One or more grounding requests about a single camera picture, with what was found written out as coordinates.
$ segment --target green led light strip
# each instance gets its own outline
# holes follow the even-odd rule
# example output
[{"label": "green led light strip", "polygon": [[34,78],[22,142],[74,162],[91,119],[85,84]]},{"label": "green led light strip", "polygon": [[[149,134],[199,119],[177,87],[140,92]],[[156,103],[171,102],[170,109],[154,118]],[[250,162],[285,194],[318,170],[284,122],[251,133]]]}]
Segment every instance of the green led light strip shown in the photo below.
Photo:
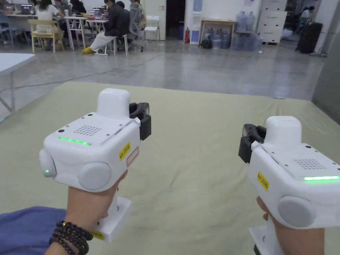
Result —
[{"label": "green led light strip", "polygon": [[340,176],[305,177],[305,181],[337,180],[337,179],[340,179]]},{"label": "green led light strip", "polygon": [[80,143],[80,144],[84,144],[84,145],[91,145],[89,142],[82,142],[82,141],[73,140],[73,139],[69,139],[69,138],[65,138],[65,137],[59,137],[59,139],[69,141],[69,142],[76,142],[76,143]]}]

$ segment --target yellow shoe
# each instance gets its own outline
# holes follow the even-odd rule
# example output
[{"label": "yellow shoe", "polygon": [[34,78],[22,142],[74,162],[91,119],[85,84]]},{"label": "yellow shoe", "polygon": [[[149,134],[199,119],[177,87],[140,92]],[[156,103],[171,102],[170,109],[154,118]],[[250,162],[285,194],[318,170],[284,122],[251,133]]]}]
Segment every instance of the yellow shoe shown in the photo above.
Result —
[{"label": "yellow shoe", "polygon": [[90,47],[87,47],[86,49],[82,50],[83,54],[94,54],[95,52],[91,50]]}]

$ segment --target white handle base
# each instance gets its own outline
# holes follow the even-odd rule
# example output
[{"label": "white handle base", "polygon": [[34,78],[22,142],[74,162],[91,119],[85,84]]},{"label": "white handle base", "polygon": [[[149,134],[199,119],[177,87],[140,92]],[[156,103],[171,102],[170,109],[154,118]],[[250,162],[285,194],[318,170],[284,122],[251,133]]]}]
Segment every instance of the white handle base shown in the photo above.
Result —
[{"label": "white handle base", "polygon": [[284,255],[276,238],[274,223],[270,217],[266,226],[251,227],[249,231],[261,255]]},{"label": "white handle base", "polygon": [[[117,197],[117,202],[115,200],[116,198],[114,198],[109,209],[109,216],[102,219],[97,230],[92,232],[94,237],[106,242],[112,242],[115,239],[131,209],[131,201],[129,199]],[[118,211],[112,214],[113,208],[117,208],[117,205]]]}]

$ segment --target gripper handle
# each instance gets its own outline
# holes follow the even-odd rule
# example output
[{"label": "gripper handle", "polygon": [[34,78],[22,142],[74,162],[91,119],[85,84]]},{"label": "gripper handle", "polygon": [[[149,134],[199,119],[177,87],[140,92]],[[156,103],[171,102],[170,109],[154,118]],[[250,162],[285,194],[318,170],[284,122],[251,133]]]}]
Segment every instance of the gripper handle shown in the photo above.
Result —
[{"label": "gripper handle", "polygon": [[281,246],[277,240],[274,222],[271,216],[268,217],[267,230],[264,239],[264,243],[267,247],[268,254],[271,255],[284,255]]},{"label": "gripper handle", "polygon": [[116,214],[119,210],[118,204],[117,204],[117,197],[118,197],[117,193],[118,192],[116,191],[115,196],[113,197],[113,201],[112,201],[112,203],[111,203],[111,205],[110,205],[110,207],[107,211],[108,216],[99,221],[99,226],[100,226],[99,231],[100,231],[101,227],[105,226],[106,223],[111,221],[111,218],[116,216]]}]

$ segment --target yellow label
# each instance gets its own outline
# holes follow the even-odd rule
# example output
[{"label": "yellow label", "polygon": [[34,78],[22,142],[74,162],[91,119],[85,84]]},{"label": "yellow label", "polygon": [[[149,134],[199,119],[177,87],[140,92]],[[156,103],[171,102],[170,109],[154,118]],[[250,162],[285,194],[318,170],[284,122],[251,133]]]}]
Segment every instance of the yellow label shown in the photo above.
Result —
[{"label": "yellow label", "polygon": [[91,232],[91,234],[93,235],[93,237],[98,238],[100,240],[104,240],[105,239],[104,235],[101,232],[99,232],[99,231]]},{"label": "yellow label", "polygon": [[262,187],[268,192],[269,181],[267,181],[267,179],[260,172],[258,172],[257,180],[262,185]]},{"label": "yellow label", "polygon": [[119,153],[120,161],[122,161],[125,158],[125,156],[129,153],[130,149],[131,145],[130,142],[128,142],[127,145],[125,145],[125,147]]}]

